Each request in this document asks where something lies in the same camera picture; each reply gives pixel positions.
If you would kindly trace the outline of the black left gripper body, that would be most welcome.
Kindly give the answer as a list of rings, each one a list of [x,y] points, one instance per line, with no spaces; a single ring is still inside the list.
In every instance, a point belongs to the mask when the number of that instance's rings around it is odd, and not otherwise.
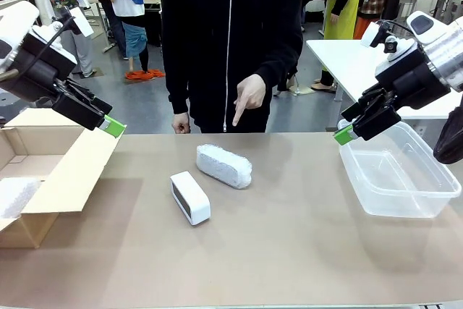
[[[76,65],[72,54],[28,33],[10,66],[18,76],[7,80],[7,91],[18,98],[58,98],[69,92],[64,82]]]

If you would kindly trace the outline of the person right hand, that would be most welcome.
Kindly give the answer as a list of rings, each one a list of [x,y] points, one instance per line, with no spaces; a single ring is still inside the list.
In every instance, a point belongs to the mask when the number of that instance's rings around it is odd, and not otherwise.
[[[190,133],[190,117],[187,112],[175,114],[172,121],[172,127],[176,134]]]

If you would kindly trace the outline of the person left hand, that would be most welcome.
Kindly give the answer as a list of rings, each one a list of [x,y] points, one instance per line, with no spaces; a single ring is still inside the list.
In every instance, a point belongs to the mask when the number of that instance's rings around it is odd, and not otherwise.
[[[237,85],[237,99],[234,102],[235,114],[232,125],[236,127],[247,109],[256,109],[263,105],[266,84],[258,74],[250,75]]]

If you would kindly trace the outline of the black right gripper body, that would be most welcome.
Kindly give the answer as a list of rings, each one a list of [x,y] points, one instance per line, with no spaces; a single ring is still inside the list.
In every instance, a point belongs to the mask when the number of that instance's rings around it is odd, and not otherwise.
[[[391,62],[384,61],[377,67],[375,78],[386,92],[386,105],[394,110],[405,106],[418,110],[450,94],[450,87],[431,71],[418,46]]]

